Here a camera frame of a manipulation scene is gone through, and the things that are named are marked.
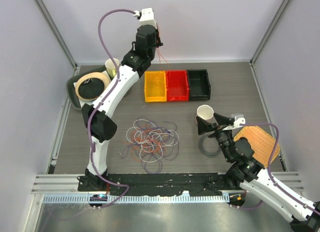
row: plastic storage bin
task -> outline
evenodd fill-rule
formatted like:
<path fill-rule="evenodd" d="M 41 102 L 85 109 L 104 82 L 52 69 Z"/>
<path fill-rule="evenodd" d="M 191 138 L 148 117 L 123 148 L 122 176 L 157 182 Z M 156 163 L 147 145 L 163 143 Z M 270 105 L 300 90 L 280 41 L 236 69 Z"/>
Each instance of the plastic storage bin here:
<path fill-rule="evenodd" d="M 187 71 L 166 71 L 167 101 L 188 101 L 189 84 Z"/>
<path fill-rule="evenodd" d="M 211 85 L 207 70 L 187 70 L 189 101 L 210 100 Z"/>
<path fill-rule="evenodd" d="M 144 94 L 146 102 L 167 101 L 165 71 L 146 71 L 144 73 Z"/>

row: robotic arm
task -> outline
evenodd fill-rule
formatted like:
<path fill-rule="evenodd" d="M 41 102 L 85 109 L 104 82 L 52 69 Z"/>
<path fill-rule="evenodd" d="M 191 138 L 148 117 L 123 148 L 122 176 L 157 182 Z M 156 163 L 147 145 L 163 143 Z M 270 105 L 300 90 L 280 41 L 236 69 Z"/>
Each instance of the robotic arm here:
<path fill-rule="evenodd" d="M 226 173 L 226 181 L 231 187 L 242 188 L 253 193 L 269 204 L 287 220 L 294 232 L 317 232 L 320 226 L 320 202 L 313 203 L 298 195 L 253 158 L 255 153 L 246 138 L 234 141 L 232 129 L 242 127 L 246 120 L 241 114 L 230 118 L 214 113 L 217 123 L 210 124 L 196 117 L 198 134 L 213 132 L 223 152 L 225 160 L 233 163 Z"/>
<path fill-rule="evenodd" d="M 92 156 L 96 170 L 89 160 L 85 176 L 79 179 L 79 184 L 88 191 L 98 190 L 105 185 L 97 173 L 104 178 L 107 174 L 108 145 L 117 131 L 117 125 L 111 117 L 117 105 L 150 67 L 156 48 L 163 45 L 152 8 L 135 11 L 134 16 L 139 19 L 140 27 L 137 29 L 136 41 L 121 62 L 117 77 L 92 105 L 85 104 L 81 109 L 84 124 L 89 127 L 92 142 L 95 144 L 95 153 Z"/>

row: cup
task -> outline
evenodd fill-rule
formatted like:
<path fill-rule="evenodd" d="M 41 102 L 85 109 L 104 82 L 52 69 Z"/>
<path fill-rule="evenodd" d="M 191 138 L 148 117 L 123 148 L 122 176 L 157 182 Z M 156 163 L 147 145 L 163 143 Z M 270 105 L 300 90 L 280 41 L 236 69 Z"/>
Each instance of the cup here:
<path fill-rule="evenodd" d="M 198 109 L 196 110 L 196 115 L 209 123 L 213 123 L 214 121 L 214 110 L 208 105 L 201 105 L 200 107 L 198 107 Z"/>
<path fill-rule="evenodd" d="M 119 65 L 120 65 L 119 60 L 114 58 L 114 61 L 115 61 L 116 65 L 117 65 L 117 67 L 119 67 Z M 112 62 L 111 59 L 108 59 L 107 61 L 105 61 L 104 65 L 105 65 L 105 68 L 106 68 L 106 71 L 107 71 L 109 77 L 111 79 L 113 79 L 116 76 L 116 73 L 117 73 L 116 66 L 114 65 L 114 63 Z"/>

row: orange woven basket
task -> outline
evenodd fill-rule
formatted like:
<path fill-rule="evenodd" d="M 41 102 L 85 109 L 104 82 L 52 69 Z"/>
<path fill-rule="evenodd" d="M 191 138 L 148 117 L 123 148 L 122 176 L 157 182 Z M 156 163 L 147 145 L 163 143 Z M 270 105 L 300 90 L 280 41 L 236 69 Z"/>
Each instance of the orange woven basket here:
<path fill-rule="evenodd" d="M 234 141 L 237 141 L 241 137 L 247 138 L 251 144 L 251 148 L 254 150 L 253 157 L 263 164 L 265 168 L 267 168 L 268 160 L 276 142 L 275 138 L 273 138 L 259 126 L 243 127 L 234 137 Z M 278 156 L 279 152 L 280 146 L 277 144 L 272 161 L 274 161 L 274 159 Z"/>

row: white wall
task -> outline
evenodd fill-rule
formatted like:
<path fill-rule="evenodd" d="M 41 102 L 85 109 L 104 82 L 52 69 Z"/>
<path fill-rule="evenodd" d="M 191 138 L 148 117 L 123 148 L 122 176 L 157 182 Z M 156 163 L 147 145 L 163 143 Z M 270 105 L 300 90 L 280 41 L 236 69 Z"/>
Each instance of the white wall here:
<path fill-rule="evenodd" d="M 293 0 L 256 62 L 286 164 L 320 200 L 320 0 Z"/>
<path fill-rule="evenodd" d="M 0 224 L 21 232 L 72 67 L 33 0 L 0 0 Z"/>
<path fill-rule="evenodd" d="M 282 0 L 44 0 L 78 63 L 106 60 L 98 22 L 116 8 L 152 7 L 167 60 L 251 59 Z M 122 58 L 139 23 L 128 13 L 105 19 L 103 36 Z"/>

